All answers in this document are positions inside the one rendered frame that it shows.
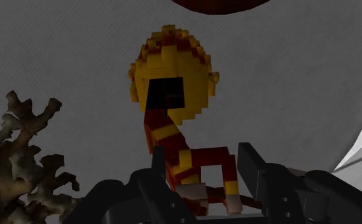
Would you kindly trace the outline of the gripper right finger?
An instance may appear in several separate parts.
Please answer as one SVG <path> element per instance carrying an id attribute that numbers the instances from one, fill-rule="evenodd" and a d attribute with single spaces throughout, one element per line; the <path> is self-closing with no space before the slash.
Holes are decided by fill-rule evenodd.
<path id="1" fill-rule="evenodd" d="M 250 143 L 239 143 L 237 169 L 268 224 L 362 224 L 362 191 L 329 172 L 297 176 Z"/>

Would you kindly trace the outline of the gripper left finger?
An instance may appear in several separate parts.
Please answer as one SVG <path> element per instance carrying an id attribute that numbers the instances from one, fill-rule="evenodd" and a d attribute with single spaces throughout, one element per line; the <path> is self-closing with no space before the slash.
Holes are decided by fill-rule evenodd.
<path id="1" fill-rule="evenodd" d="M 134 171 L 125 185 L 98 182 L 63 224 L 197 224 L 182 198 L 165 182 L 165 148 L 156 146 L 150 168 Z"/>

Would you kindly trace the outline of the yellow and red blocky figure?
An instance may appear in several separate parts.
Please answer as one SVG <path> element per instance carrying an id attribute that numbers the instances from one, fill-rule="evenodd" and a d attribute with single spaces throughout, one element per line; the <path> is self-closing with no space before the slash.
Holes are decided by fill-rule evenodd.
<path id="1" fill-rule="evenodd" d="M 144 113 L 149 151 L 164 147 L 170 189 L 195 216 L 206 216 L 213 203 L 222 203 L 228 214 L 240 214 L 235 155 L 226 146 L 191 148 L 178 128 L 208 107 L 219 82 L 199 41 L 187 30 L 163 26 L 141 47 L 129 78 L 131 99 Z"/>

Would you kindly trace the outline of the brown branching coral ornament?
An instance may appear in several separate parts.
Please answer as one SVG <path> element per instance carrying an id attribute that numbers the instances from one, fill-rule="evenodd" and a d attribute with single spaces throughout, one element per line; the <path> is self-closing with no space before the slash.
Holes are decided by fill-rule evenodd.
<path id="1" fill-rule="evenodd" d="M 63 155 L 47 155 L 36 161 L 41 149 L 29 143 L 62 104 L 51 98 L 45 110 L 35 115 L 31 99 L 22 102 L 14 91 L 6 98 L 8 110 L 0 130 L 0 224 L 47 224 L 51 215 L 63 222 L 81 200 L 55 195 L 54 191 L 68 183 L 78 191 L 80 184 L 74 174 L 57 174 L 64 166 Z"/>

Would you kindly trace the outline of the dark red round object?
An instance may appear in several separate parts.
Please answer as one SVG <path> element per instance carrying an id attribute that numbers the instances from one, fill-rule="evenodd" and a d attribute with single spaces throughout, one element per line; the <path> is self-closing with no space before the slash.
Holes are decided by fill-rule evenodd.
<path id="1" fill-rule="evenodd" d="M 190 11 L 205 15 L 229 15 L 251 10 L 270 0 L 171 0 Z"/>

